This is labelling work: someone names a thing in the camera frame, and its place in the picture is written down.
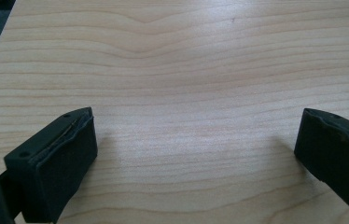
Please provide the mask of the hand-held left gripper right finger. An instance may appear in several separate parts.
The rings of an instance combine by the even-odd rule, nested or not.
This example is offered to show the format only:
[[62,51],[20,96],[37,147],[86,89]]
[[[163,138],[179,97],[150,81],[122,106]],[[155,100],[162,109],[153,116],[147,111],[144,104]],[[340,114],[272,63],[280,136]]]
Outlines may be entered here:
[[349,120],[312,108],[303,110],[294,154],[317,179],[349,205]]

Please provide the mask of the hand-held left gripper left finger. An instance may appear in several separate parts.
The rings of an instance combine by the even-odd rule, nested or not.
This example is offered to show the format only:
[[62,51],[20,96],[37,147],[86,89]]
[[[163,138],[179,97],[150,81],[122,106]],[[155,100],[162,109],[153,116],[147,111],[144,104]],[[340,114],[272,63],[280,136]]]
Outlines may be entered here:
[[92,109],[56,118],[5,156],[9,178],[21,187],[21,212],[31,223],[58,221],[97,157]]

